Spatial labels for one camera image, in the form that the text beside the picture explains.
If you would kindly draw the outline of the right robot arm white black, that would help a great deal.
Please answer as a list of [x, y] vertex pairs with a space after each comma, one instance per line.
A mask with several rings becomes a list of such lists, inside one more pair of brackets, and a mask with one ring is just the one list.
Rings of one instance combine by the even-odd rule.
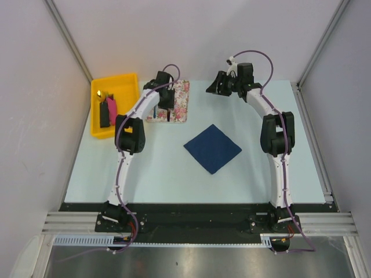
[[270, 165], [271, 200], [267, 225], [273, 232], [300, 231], [299, 219], [293, 212], [289, 185], [289, 160], [295, 145], [294, 115], [280, 111], [254, 81], [253, 64], [227, 60], [227, 71], [219, 71], [206, 89], [207, 93], [238, 97], [249, 104], [262, 119], [260, 146]]

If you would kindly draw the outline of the dark blue paper napkin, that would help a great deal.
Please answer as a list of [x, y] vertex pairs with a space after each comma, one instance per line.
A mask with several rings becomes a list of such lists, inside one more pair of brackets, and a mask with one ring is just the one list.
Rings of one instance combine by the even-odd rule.
[[218, 127], [210, 125], [183, 147], [210, 174], [215, 174], [242, 149]]

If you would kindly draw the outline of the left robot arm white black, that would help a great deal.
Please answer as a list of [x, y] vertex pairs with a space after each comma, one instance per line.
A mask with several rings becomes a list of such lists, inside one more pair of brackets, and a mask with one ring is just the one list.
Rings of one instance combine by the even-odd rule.
[[125, 114], [115, 117], [114, 144], [118, 151], [118, 166], [114, 185], [97, 216], [96, 232], [121, 232], [128, 226], [138, 230], [138, 219], [128, 207], [132, 197], [129, 192], [130, 171], [135, 156], [146, 144], [144, 119], [155, 108], [174, 107], [173, 85], [179, 80], [164, 69], [158, 71], [155, 79], [147, 82], [136, 103]]

